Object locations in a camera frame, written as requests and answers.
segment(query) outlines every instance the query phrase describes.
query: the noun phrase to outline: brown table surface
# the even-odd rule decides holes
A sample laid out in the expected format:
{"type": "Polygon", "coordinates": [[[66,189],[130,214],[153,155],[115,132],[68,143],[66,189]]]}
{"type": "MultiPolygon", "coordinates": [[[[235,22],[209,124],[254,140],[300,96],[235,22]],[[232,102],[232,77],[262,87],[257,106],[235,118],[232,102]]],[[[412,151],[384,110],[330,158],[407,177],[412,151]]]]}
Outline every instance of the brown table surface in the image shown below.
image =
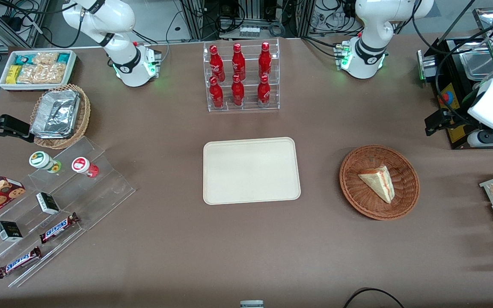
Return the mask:
{"type": "MultiPolygon", "coordinates": [[[[416,51],[426,49],[417,37],[394,37],[369,80],[281,39],[280,111],[235,115],[207,111],[202,46],[172,45],[162,76],[140,88],[115,77],[102,49],[76,49],[73,82],[92,104],[86,135],[138,191],[20,288],[0,281],[0,307],[233,308],[262,299],[267,308],[336,308],[362,287],[407,308],[493,307],[493,212],[478,187],[493,178],[493,150],[453,151],[444,132],[426,137],[436,103],[417,77],[416,51]],[[299,199],[203,202],[207,142],[280,136],[296,142],[299,199]],[[416,168],[419,202],[402,219],[366,218],[341,192],[341,160],[366,144],[395,148],[416,168]]],[[[3,90],[0,114],[28,120],[38,97],[3,90]]],[[[0,138],[0,175],[33,172],[35,150],[0,138]]],[[[378,302],[395,307],[366,293],[350,307],[378,302]]]]}

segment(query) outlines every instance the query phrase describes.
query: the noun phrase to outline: wicker basket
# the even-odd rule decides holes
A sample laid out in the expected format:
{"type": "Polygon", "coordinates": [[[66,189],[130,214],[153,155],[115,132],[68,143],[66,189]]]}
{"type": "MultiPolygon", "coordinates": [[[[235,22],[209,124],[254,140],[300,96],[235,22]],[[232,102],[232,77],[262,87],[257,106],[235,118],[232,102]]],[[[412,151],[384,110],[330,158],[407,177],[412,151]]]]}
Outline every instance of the wicker basket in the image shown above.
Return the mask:
{"type": "MultiPolygon", "coordinates": [[[[63,148],[67,148],[78,142],[81,137],[85,134],[86,127],[89,125],[89,116],[90,116],[90,102],[89,98],[86,97],[85,92],[78,86],[73,84],[67,84],[66,86],[59,86],[57,88],[51,89],[49,91],[64,91],[64,90],[74,90],[77,91],[81,95],[81,100],[79,104],[79,110],[77,111],[77,120],[76,125],[74,127],[74,135],[69,139],[41,139],[35,137],[35,144],[39,146],[43,146],[45,148],[52,148],[55,150],[61,150],[63,148]]],[[[33,108],[32,115],[30,117],[30,125],[33,124],[33,120],[37,115],[37,109],[39,108],[39,103],[41,102],[41,96],[33,108]]]]}
{"type": "Polygon", "coordinates": [[[340,185],[346,199],[364,215],[378,220],[407,215],[419,197],[416,171],[399,152],[381,145],[366,145],[351,151],[340,168],[340,185]],[[366,185],[358,174],[365,169],[386,165],[395,188],[395,197],[387,204],[366,185]]]}

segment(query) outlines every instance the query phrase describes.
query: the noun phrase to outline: black box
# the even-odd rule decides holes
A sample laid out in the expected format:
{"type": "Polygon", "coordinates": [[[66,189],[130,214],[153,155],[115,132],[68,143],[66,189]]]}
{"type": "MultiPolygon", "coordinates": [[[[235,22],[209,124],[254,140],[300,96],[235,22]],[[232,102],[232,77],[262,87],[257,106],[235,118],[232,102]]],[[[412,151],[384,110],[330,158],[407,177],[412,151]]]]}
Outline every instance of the black box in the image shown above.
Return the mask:
{"type": "Polygon", "coordinates": [[[18,242],[22,239],[22,234],[18,230],[15,222],[0,221],[0,236],[2,240],[7,242],[18,242]]]}
{"type": "Polygon", "coordinates": [[[51,215],[58,214],[60,209],[58,208],[58,205],[52,195],[49,195],[46,192],[40,192],[36,195],[36,197],[37,203],[39,203],[39,206],[43,212],[51,215]]]}

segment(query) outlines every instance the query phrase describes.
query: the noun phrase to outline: clear acrylic rack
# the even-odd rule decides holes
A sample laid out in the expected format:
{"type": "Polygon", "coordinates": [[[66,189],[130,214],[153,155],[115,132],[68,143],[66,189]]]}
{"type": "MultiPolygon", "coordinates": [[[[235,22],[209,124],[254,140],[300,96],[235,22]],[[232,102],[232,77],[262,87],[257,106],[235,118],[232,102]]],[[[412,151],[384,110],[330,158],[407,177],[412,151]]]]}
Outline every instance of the clear acrylic rack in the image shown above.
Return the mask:
{"type": "Polygon", "coordinates": [[[27,263],[13,271],[2,283],[9,287],[19,287],[57,254],[64,250],[76,238],[92,228],[102,218],[115,209],[122,201],[135,191],[131,184],[111,166],[102,155],[104,150],[87,137],[55,156],[62,163],[61,170],[51,174],[45,170],[36,170],[21,180],[26,193],[0,211],[0,220],[15,222],[23,238],[18,242],[4,242],[0,238],[0,267],[15,261],[39,246],[43,257],[38,261],[27,263]],[[88,178],[71,169],[72,161],[83,156],[97,165],[100,171],[94,178],[88,178]],[[60,208],[57,215],[41,211],[36,199],[37,193],[43,191],[51,194],[60,208]],[[45,244],[39,238],[73,212],[80,222],[73,224],[62,234],[45,244]]]}
{"type": "Polygon", "coordinates": [[[244,41],[214,41],[211,43],[204,43],[203,45],[203,67],[205,72],[205,87],[207,88],[207,104],[209,112],[228,112],[228,111],[264,111],[264,110],[277,110],[280,108],[280,51],[278,39],[266,39],[266,40],[244,40],[244,41]],[[271,73],[269,74],[268,83],[271,87],[270,91],[270,103],[268,107],[261,108],[258,106],[258,85],[260,84],[260,76],[258,75],[258,57],[262,49],[262,42],[267,41],[270,44],[271,54],[271,73]],[[231,59],[233,58],[233,44],[241,44],[241,50],[245,56],[246,62],[246,78],[243,80],[243,86],[245,88],[245,102],[242,107],[237,107],[233,103],[233,95],[231,93],[231,85],[233,83],[233,67],[231,59]],[[211,93],[209,88],[209,78],[212,76],[211,72],[211,53],[209,47],[216,45],[218,47],[218,53],[223,60],[223,71],[226,74],[226,79],[220,82],[220,86],[223,90],[223,108],[215,109],[211,99],[211,93]]]}

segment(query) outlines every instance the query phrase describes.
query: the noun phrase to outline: coca-cola bottle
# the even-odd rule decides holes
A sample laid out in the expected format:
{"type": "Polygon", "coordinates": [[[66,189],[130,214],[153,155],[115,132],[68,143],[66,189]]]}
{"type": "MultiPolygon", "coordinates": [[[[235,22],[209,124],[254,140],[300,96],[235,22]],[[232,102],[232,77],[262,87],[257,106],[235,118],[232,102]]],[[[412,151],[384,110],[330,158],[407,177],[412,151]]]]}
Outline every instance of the coca-cola bottle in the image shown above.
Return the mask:
{"type": "Polygon", "coordinates": [[[233,84],[231,85],[231,92],[233,93],[233,103],[235,106],[241,107],[245,98],[245,87],[241,82],[239,74],[233,75],[233,84]]]}
{"type": "Polygon", "coordinates": [[[209,92],[211,92],[211,99],[213,101],[214,108],[222,109],[223,108],[223,92],[221,86],[218,84],[218,80],[216,77],[211,76],[209,79],[211,82],[211,87],[209,88],[209,92]]]}
{"type": "Polygon", "coordinates": [[[245,80],[247,77],[247,67],[245,65],[245,56],[241,51],[241,44],[235,43],[233,45],[233,58],[231,59],[233,64],[233,73],[238,74],[241,80],[245,80]]]}
{"type": "Polygon", "coordinates": [[[270,44],[268,42],[262,43],[262,52],[260,53],[260,58],[258,58],[259,70],[258,74],[260,78],[264,74],[268,75],[271,72],[271,54],[270,54],[270,44]]]}
{"type": "Polygon", "coordinates": [[[270,104],[270,91],[271,87],[267,83],[267,75],[264,74],[260,78],[260,84],[258,85],[258,106],[265,108],[270,104]]]}
{"type": "Polygon", "coordinates": [[[216,45],[211,45],[209,49],[211,51],[211,71],[213,76],[218,78],[219,82],[223,82],[226,80],[226,74],[223,72],[222,57],[218,54],[218,48],[216,45]]]}

